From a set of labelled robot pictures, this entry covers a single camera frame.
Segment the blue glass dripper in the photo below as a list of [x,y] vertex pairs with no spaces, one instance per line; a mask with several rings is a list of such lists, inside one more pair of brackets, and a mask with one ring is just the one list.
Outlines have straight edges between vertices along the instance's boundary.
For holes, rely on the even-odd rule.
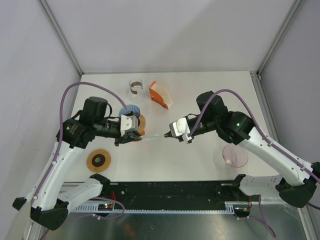
[[138,106],[134,104],[128,104],[127,108],[122,107],[119,110],[118,116],[121,117],[121,115],[126,115],[128,112],[132,112],[132,114],[138,119],[141,115],[141,110]]

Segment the white paper coffee filter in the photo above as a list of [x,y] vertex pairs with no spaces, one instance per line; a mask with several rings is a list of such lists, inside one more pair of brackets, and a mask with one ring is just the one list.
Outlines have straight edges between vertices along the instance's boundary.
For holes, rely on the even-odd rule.
[[152,140],[159,140],[164,139],[163,134],[154,134],[154,135],[144,135],[141,137],[143,141],[152,141]]

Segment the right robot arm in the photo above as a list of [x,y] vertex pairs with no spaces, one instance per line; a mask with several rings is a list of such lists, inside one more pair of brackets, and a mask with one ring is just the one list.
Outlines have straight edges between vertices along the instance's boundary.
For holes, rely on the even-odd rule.
[[247,113],[229,111],[220,93],[200,94],[196,99],[200,114],[170,123],[164,137],[190,144],[195,136],[215,131],[220,139],[253,153],[278,173],[269,177],[239,175],[239,183],[230,188],[235,200],[265,195],[296,208],[308,205],[320,183],[319,162],[301,159],[264,133],[246,103]]

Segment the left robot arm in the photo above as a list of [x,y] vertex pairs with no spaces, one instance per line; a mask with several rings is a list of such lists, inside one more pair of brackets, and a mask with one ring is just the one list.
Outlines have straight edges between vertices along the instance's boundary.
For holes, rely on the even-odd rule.
[[114,139],[116,147],[142,139],[138,131],[140,112],[126,107],[118,117],[106,116],[109,107],[106,99],[91,96],[85,100],[81,110],[63,122],[45,170],[31,193],[14,200],[12,206],[16,210],[30,201],[30,218],[54,231],[76,207],[96,197],[105,200],[110,196],[110,180],[98,173],[73,190],[60,193],[74,163],[95,137]]

